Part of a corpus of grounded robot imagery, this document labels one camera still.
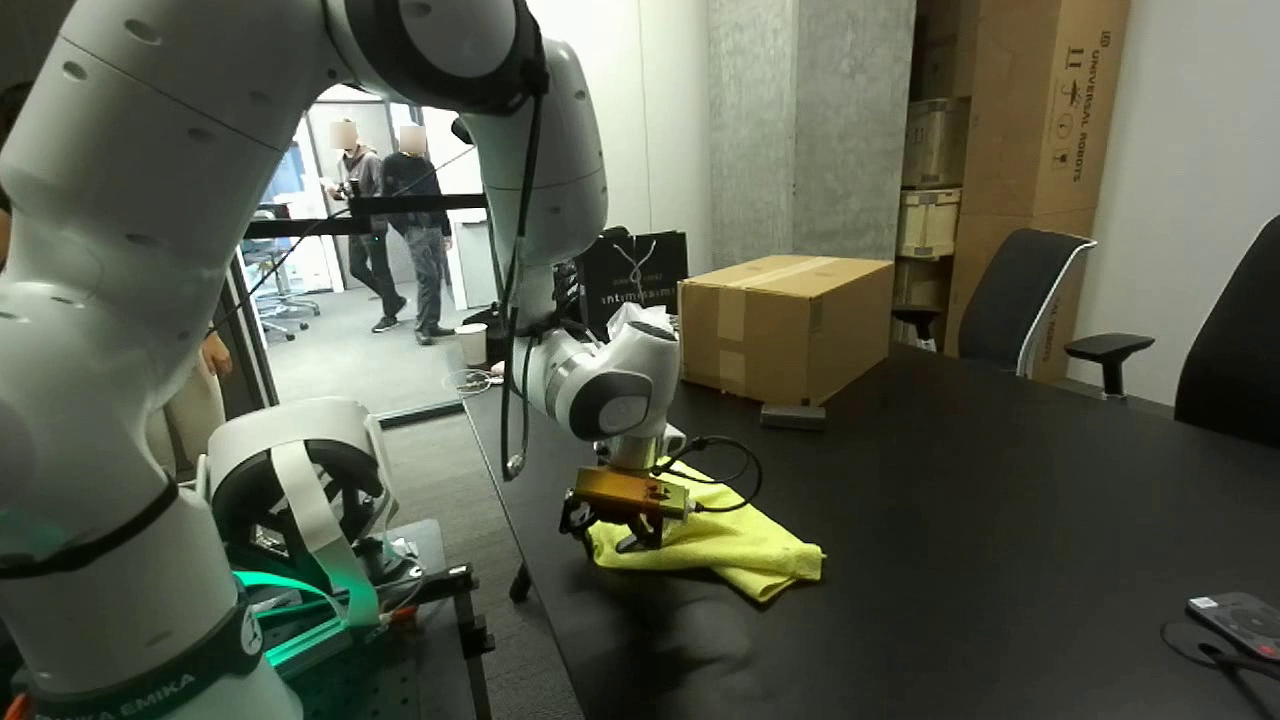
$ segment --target jeans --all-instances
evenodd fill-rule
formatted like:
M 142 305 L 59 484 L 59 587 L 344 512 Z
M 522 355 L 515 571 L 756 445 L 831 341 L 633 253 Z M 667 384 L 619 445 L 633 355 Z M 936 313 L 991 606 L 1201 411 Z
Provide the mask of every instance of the jeans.
M 444 286 L 444 253 L 448 235 L 428 224 L 401 227 L 407 256 L 411 256 L 411 277 L 418 277 L 418 329 L 436 333 L 442 329 L 442 286 Z
M 384 231 L 359 231 L 347 240 L 347 274 L 384 301 L 384 317 L 395 317 L 401 296 L 395 296 Z

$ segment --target cardboard box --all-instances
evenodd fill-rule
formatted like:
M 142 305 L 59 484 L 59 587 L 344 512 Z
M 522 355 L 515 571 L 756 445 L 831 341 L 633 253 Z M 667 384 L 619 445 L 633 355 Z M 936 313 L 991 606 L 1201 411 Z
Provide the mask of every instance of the cardboard box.
M 964 151 L 964 210 L 948 351 L 1007 227 L 1093 235 L 1121 81 L 1128 0 L 982 0 Z M 1061 291 L 1035 375 L 1058 382 L 1081 279 Z
M 902 256 L 941 259 L 957 253 L 961 189 L 906 191 Z
M 760 256 L 682 286 L 686 382 L 823 405 L 887 351 L 894 263 Z

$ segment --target orange object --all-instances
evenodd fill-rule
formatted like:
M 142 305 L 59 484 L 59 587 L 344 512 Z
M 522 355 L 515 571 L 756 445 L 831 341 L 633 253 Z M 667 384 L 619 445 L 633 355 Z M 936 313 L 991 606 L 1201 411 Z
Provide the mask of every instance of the orange object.
M 418 609 L 391 609 L 384 625 L 401 633 L 418 633 Z
M 22 697 L 7 705 L 6 720 L 32 720 L 32 697 L 22 692 Z

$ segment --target yellow towel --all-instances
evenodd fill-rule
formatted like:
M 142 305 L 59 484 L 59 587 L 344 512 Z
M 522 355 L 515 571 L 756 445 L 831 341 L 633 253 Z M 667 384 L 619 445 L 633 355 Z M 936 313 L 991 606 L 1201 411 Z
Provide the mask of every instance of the yellow towel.
M 740 494 L 717 481 L 686 481 L 661 477 L 667 484 L 689 488 L 689 502 L 699 509 L 732 509 Z M 623 571 L 682 571 L 682 569 L 713 569 L 738 592 L 756 606 L 775 600 L 795 582 L 823 576 L 823 548 L 795 539 L 787 529 L 769 519 L 760 509 L 744 505 L 738 512 L 689 512 L 686 519 L 667 519 L 666 544 L 646 548 L 633 544 L 627 526 L 596 519 L 587 529 L 596 569 L 623 569 Z

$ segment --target floor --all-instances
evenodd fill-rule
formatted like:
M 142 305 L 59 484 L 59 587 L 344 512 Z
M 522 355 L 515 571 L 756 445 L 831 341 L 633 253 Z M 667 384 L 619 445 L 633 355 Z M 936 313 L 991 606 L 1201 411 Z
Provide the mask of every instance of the floor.
M 381 305 L 369 291 L 317 296 L 321 317 L 296 341 L 274 341 L 274 374 L 281 401 L 347 398 L 372 411 L 418 411 L 462 401 L 471 387 L 456 341 L 428 350 L 411 335 L 411 308 L 395 329 L 372 333 Z M 496 720 L 528 716 L 581 716 L 557 641 L 532 606 L 508 600 L 508 582 L 522 569 L 508 519 L 496 505 L 496 488 L 481 470 L 481 445 L 467 415 L 442 415 L 407 425 L 384 437 L 390 484 L 401 498 L 401 519 L 442 519 L 444 561 L 471 563 L 477 612 L 496 637 L 496 652 L 484 656 L 489 697 Z

